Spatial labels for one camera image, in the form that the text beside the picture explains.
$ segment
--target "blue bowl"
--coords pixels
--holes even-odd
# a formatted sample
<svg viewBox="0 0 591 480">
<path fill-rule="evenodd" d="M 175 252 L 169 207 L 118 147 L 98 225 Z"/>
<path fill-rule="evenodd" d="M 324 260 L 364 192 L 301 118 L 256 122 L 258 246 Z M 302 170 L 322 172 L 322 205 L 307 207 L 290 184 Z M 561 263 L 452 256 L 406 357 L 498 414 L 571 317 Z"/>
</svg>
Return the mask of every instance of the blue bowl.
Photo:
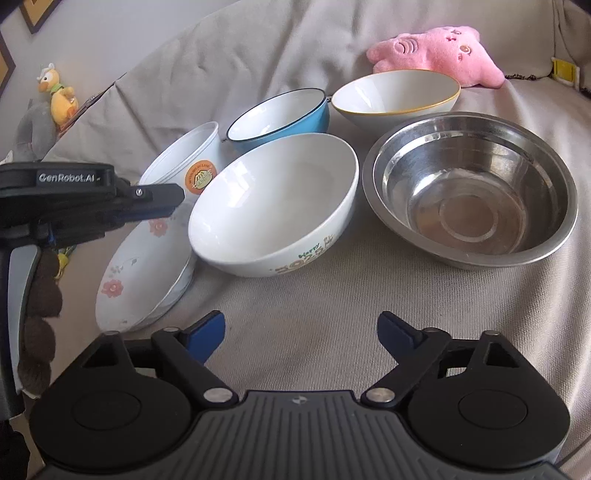
<svg viewBox="0 0 591 480">
<path fill-rule="evenodd" d="M 326 94 L 302 88 L 274 96 L 234 121 L 226 137 L 242 155 L 262 144 L 288 135 L 326 133 L 329 128 Z"/>
</svg>

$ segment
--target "screw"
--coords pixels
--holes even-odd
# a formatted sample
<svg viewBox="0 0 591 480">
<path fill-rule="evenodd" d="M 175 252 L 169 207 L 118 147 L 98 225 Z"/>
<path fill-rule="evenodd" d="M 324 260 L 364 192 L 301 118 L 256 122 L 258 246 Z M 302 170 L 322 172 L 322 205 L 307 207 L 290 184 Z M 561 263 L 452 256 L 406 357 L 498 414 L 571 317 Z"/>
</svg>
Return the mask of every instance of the screw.
<svg viewBox="0 0 591 480">
<path fill-rule="evenodd" d="M 226 403 L 232 399 L 232 396 L 232 390 L 223 387 L 210 388 L 203 394 L 203 398 L 211 403 Z"/>
<path fill-rule="evenodd" d="M 388 403 L 396 397 L 396 394 L 389 388 L 378 387 L 369 389 L 365 397 L 374 403 Z"/>
<path fill-rule="evenodd" d="M 303 405 L 308 399 L 303 395 L 298 395 L 297 397 L 292 398 L 291 401 L 296 405 Z"/>
</svg>

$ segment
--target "gray plush toy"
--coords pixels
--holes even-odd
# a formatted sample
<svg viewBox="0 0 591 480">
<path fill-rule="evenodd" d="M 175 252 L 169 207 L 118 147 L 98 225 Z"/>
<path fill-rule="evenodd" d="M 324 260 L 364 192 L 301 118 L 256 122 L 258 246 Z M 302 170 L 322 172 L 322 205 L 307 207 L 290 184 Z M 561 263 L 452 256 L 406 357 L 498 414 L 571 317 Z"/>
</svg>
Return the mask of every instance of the gray plush toy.
<svg viewBox="0 0 591 480">
<path fill-rule="evenodd" d="M 56 124 L 49 102 L 29 101 L 29 109 L 17 127 L 12 161 L 41 161 L 57 141 Z"/>
</svg>

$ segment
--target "sofa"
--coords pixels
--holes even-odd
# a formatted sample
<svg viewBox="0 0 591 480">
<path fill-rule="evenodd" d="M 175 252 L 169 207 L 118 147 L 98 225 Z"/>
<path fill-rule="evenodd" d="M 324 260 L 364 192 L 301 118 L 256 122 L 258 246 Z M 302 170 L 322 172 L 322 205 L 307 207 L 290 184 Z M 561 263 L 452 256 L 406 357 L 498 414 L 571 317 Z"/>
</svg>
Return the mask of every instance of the sofa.
<svg viewBox="0 0 591 480">
<path fill-rule="evenodd" d="M 307 86 L 332 94 L 371 73 L 369 46 L 399 33 L 469 25 L 507 81 L 463 89 L 454 110 L 516 122 L 569 167 L 579 218 L 555 254 L 523 267 L 450 267 L 385 227 L 361 187 L 353 219 L 310 265 L 271 278 L 237 278 L 200 263 L 166 316 L 127 334 L 145 338 L 224 312 L 226 339 L 207 366 L 237 391 L 353 389 L 394 366 L 376 319 L 390 310 L 416 328 L 456 338 L 500 330 L 544 375 L 571 412 L 562 468 L 591 478 L 591 100 L 549 77 L 552 57 L 581 67 L 591 89 L 591 17 L 570 0 L 241 0 L 162 45 L 115 84 L 53 147 L 46 161 L 113 164 L 138 181 L 168 145 L 215 120 L 224 133 L 265 98 Z M 376 138 L 331 111 L 329 133 L 360 163 Z M 132 226 L 80 245 L 60 281 L 53 375 L 99 334 L 95 298 L 103 272 Z"/>
</svg>

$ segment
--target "white plate with flower pattern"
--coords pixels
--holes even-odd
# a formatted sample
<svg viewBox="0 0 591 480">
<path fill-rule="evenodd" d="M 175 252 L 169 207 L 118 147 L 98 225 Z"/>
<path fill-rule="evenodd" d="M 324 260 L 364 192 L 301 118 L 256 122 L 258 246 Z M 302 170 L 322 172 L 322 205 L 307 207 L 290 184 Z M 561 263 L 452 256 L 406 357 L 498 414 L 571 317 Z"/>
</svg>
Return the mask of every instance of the white plate with flower pattern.
<svg viewBox="0 0 591 480">
<path fill-rule="evenodd" d="M 96 294 L 96 323 L 103 331 L 138 330 L 158 318 L 185 292 L 194 257 L 187 236 L 191 205 L 169 218 L 141 222 L 111 259 Z"/>
</svg>

